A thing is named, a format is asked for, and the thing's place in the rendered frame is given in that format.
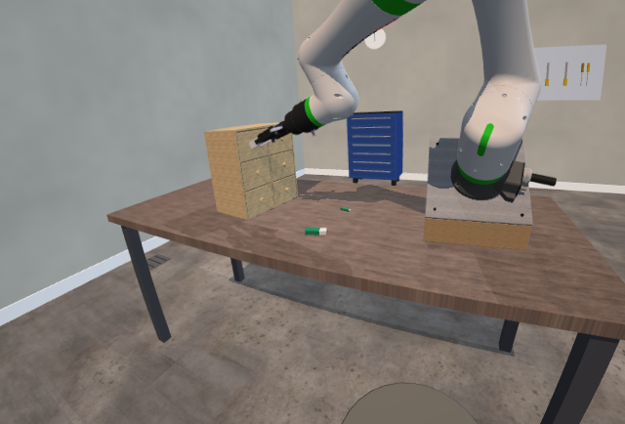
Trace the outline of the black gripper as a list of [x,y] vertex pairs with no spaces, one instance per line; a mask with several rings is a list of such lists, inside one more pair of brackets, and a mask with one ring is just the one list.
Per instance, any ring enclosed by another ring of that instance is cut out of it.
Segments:
[[[278,126],[277,126],[278,125]],[[294,135],[299,135],[301,133],[303,133],[301,130],[299,130],[292,118],[292,110],[290,112],[288,112],[285,115],[284,121],[279,122],[279,124],[277,124],[275,126],[271,126],[269,129],[267,129],[266,131],[264,131],[263,133],[260,133],[256,139],[252,140],[249,142],[249,145],[251,148],[256,148],[257,146],[262,147],[270,142],[274,143],[275,139],[279,139],[283,136],[286,136],[290,133],[294,134]],[[287,130],[287,128],[289,129],[289,131]],[[278,133],[279,134],[278,134]],[[259,138],[259,139],[258,139]],[[264,142],[263,142],[264,141]]]

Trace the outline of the light wooden chest of drawers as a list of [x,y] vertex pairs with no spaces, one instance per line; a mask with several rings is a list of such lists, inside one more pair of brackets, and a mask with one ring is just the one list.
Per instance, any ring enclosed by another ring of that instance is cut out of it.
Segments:
[[[279,123],[279,122],[278,122]],[[276,152],[272,152],[270,153],[270,149],[269,149],[269,144],[268,145],[268,154],[264,154],[264,155],[260,155],[260,156],[256,156],[256,157],[252,157],[252,158],[248,158],[248,159],[244,159],[244,160],[240,160],[239,158],[239,150],[238,150],[238,143],[237,143],[237,136],[236,136],[236,132],[238,131],[244,131],[244,130],[251,130],[251,129],[265,129],[267,130],[267,127],[271,127],[271,126],[275,126],[278,123],[260,123],[260,124],[254,124],[252,126],[263,126],[263,127],[247,127],[250,129],[238,129],[237,131],[224,131],[228,128],[225,129],[218,129],[218,130],[211,130],[211,131],[204,131],[204,135],[205,135],[205,142],[206,142],[206,147],[207,147],[207,154],[208,154],[208,160],[209,160],[209,166],[210,166],[210,172],[211,172],[211,178],[212,178],[212,184],[213,184],[213,190],[214,190],[214,195],[215,195],[215,201],[216,201],[216,206],[217,206],[217,212],[221,212],[224,214],[228,214],[234,217],[238,217],[238,218],[242,218],[245,220],[248,220],[250,218],[253,218],[263,212],[266,212],[272,208],[274,208],[275,206],[278,206],[288,200],[291,200],[295,197],[298,196],[298,189],[297,189],[297,178],[296,178],[296,166],[295,166],[295,155],[294,155],[294,144],[293,144],[293,134],[291,133],[292,136],[292,148],[288,148],[288,149],[284,149],[284,150],[280,150],[280,151],[276,151]],[[274,125],[270,125],[270,124],[274,124]],[[264,128],[265,127],[265,128]],[[274,154],[274,153],[278,153],[278,152],[282,152],[282,151],[286,151],[286,150],[292,150],[293,151],[293,158],[294,158],[294,169],[295,172],[282,176],[280,178],[277,179],[272,179],[272,175],[271,175],[271,180],[260,184],[258,186],[252,187],[250,189],[245,190],[243,187],[243,180],[242,180],[242,173],[241,173],[241,165],[240,162],[243,161],[247,161],[247,160],[251,160],[254,158],[258,158],[258,157],[262,157],[262,156],[267,156],[269,158],[269,164],[270,164],[270,172],[271,172],[271,158],[270,158],[270,154]],[[296,181],[296,192],[297,195],[287,199],[279,204],[275,205],[275,201],[274,201],[274,193],[273,193],[273,181],[276,181],[278,179],[287,177],[289,175],[294,175],[295,176],[295,181]],[[272,188],[272,197],[273,197],[273,207],[264,210],[256,215],[253,215],[251,217],[248,218],[248,214],[247,214],[247,207],[246,207],[246,200],[245,200],[245,191],[249,191],[252,190],[256,187],[262,186],[264,184],[267,183],[271,183],[271,188]]]

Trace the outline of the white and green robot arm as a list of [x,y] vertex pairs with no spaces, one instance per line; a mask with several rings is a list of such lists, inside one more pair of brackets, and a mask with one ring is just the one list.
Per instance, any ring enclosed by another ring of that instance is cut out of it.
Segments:
[[[341,59],[377,30],[426,0],[342,0],[300,46],[299,64],[314,94],[293,107],[304,133],[343,120],[358,106],[358,93]],[[514,201],[521,184],[554,187],[557,178],[532,173],[513,160],[541,91],[526,0],[472,0],[484,82],[466,111],[451,182],[464,196],[485,200],[501,194]],[[527,122],[527,123],[526,123]],[[513,161],[513,162],[512,162]],[[509,168],[510,167],[510,168]],[[508,170],[509,169],[509,170]]]

